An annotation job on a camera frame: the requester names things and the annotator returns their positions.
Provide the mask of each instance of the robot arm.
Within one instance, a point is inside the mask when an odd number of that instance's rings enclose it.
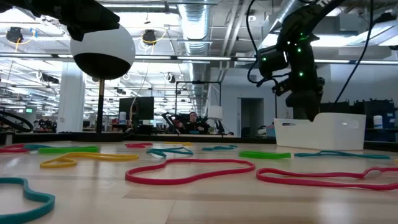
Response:
[[[286,105],[303,108],[310,121],[319,111],[324,80],[318,78],[311,42],[317,24],[345,0],[315,0],[285,18],[277,44],[257,51],[261,75],[272,78],[272,72],[291,67],[288,79],[272,90],[278,96],[291,90]]]
[[[88,32],[119,28],[119,16],[95,0],[0,0],[0,12],[13,6],[27,9],[37,17],[58,19],[77,41],[82,41]]]

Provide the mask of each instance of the white container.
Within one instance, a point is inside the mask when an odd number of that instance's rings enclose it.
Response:
[[[119,113],[119,124],[126,124],[126,112],[120,112]]]
[[[377,129],[383,128],[383,117],[381,115],[373,116],[373,128],[377,128]]]
[[[319,150],[362,150],[365,115],[320,113],[314,121],[274,119],[278,146]]]

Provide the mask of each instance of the white spherical camera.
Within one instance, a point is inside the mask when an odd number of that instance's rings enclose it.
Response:
[[[87,75],[105,80],[126,74],[136,56],[134,41],[123,26],[86,33],[81,42],[71,39],[70,52]]]

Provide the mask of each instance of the black stand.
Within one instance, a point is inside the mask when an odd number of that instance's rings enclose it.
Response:
[[[102,132],[102,115],[104,110],[104,92],[105,79],[99,80],[99,96],[98,96],[98,111],[97,111],[97,133]]]

